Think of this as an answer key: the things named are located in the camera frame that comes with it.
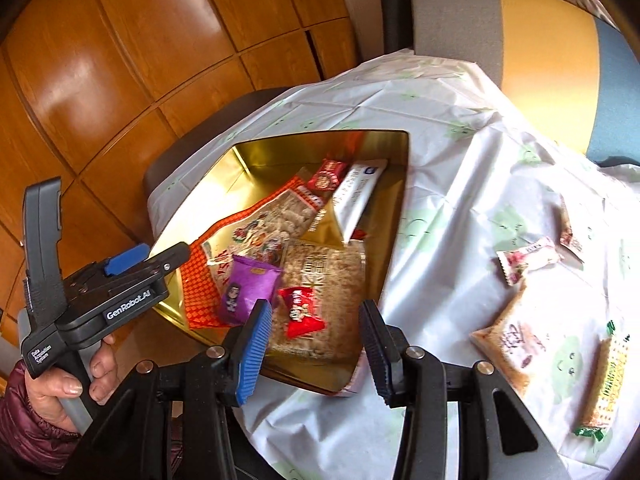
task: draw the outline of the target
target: purple snack package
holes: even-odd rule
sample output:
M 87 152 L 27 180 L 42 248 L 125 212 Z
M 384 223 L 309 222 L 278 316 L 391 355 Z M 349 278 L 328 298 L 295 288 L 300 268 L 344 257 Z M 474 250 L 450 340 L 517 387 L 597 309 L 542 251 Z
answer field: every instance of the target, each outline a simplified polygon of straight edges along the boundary
M 220 301 L 218 317 L 225 323 L 245 323 L 257 300 L 271 301 L 282 269 L 245 256 L 233 256 L 229 282 Z

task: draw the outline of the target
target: human hand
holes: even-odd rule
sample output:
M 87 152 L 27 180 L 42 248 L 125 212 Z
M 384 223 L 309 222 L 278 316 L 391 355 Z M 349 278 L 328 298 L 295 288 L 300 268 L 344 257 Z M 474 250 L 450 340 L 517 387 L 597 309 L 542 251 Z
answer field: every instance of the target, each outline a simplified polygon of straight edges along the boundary
M 113 335 L 102 340 L 98 351 L 89 364 L 94 382 L 89 388 L 89 395 L 98 404 L 105 404 L 118 386 L 118 365 L 111 345 L 115 342 Z M 78 430 L 66 415 L 59 399 L 73 399 L 82 393 L 82 384 L 73 375 L 60 368 L 50 368 L 37 379 L 32 379 L 28 372 L 24 374 L 24 382 L 33 411 L 42 420 L 62 430 L 76 433 Z

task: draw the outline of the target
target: candy wrapper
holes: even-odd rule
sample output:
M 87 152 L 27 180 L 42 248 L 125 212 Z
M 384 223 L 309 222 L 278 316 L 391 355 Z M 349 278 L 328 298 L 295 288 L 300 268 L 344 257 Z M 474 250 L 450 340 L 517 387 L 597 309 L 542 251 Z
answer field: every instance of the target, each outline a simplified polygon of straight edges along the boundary
M 617 335 L 612 321 L 607 324 L 607 333 L 609 337 L 600 344 L 598 365 L 580 425 L 574 431 L 578 436 L 594 437 L 597 441 L 604 438 L 613 423 L 629 354 L 628 335 L 624 338 Z
M 334 249 L 348 244 L 386 164 L 384 159 L 354 163 L 300 239 Z
M 325 159 L 306 186 L 316 192 L 335 191 L 344 178 L 347 166 L 346 162 Z
M 233 260 L 218 316 L 229 324 L 241 324 L 249 319 L 257 300 L 271 302 L 282 269 L 244 256 L 234 255 Z
M 294 176 L 250 208 L 215 222 L 189 244 L 191 257 L 180 268 L 189 328 L 228 326 L 218 318 L 218 312 L 228 286 L 234 251 L 277 265 L 286 240 L 306 230 L 322 207 L 322 200 L 305 186 L 309 176 L 309 172 Z M 285 211 L 289 212 L 290 220 L 281 214 Z
M 287 245 L 282 266 L 283 287 L 312 290 L 313 316 L 324 320 L 326 327 L 289 338 L 290 309 L 281 304 L 273 312 L 270 348 L 312 359 L 340 360 L 359 355 L 358 306 L 365 295 L 364 243 L 352 240 L 343 250 L 335 250 L 295 240 Z
M 591 216 L 582 204 L 567 202 L 565 197 L 562 197 L 560 244 L 582 262 L 585 262 L 586 253 L 594 236 L 594 229 L 590 225 Z
M 324 319 L 316 316 L 314 291 L 309 286 L 281 288 L 278 293 L 289 309 L 287 337 L 293 339 L 301 335 L 317 332 L 326 327 Z
M 526 247 L 514 251 L 498 251 L 497 254 L 504 277 L 511 286 L 518 283 L 525 272 L 541 269 L 560 261 L 556 245 L 547 236 Z
M 526 280 L 494 324 L 471 334 L 472 341 L 523 396 L 546 360 L 551 336 L 537 301 L 527 294 Z

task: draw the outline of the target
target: metal screw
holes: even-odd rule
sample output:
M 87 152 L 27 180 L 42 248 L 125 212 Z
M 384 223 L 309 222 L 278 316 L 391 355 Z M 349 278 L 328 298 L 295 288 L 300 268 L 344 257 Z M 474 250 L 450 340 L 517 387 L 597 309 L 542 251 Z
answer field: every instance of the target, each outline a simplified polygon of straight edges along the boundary
M 224 357 L 225 355 L 225 349 L 222 348 L 222 346 L 210 346 L 209 348 L 207 348 L 207 357 L 210 357 L 211 359 L 220 359 L 221 357 Z
M 136 371 L 139 374 L 148 374 L 153 369 L 154 369 L 154 362 L 149 360 L 140 361 L 136 365 Z
M 484 375 L 491 375 L 495 371 L 494 366 L 488 361 L 480 361 L 476 365 L 476 368 L 478 368 L 478 371 Z
M 426 354 L 424 349 L 420 348 L 419 346 L 409 346 L 409 348 L 407 348 L 404 353 L 411 359 L 422 359 Z

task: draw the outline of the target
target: gold tin box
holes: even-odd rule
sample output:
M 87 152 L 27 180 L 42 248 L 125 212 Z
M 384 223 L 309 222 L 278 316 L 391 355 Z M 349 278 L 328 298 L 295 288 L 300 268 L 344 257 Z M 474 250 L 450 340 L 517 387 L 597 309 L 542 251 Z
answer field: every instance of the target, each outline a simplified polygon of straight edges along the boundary
M 315 171 L 324 158 L 386 158 L 385 172 L 360 221 L 366 233 L 366 297 L 379 300 L 393 251 L 408 165 L 408 134 L 395 130 L 309 132 L 236 144 L 191 191 L 159 235 L 152 255 L 172 244 L 188 244 L 212 224 L 242 211 L 280 188 L 301 168 Z M 220 343 L 227 329 L 190 330 L 182 310 L 180 271 L 168 278 L 169 298 L 156 310 L 188 335 L 206 345 Z M 300 358 L 268 351 L 262 375 L 325 395 L 348 394 L 361 352 L 340 361 Z

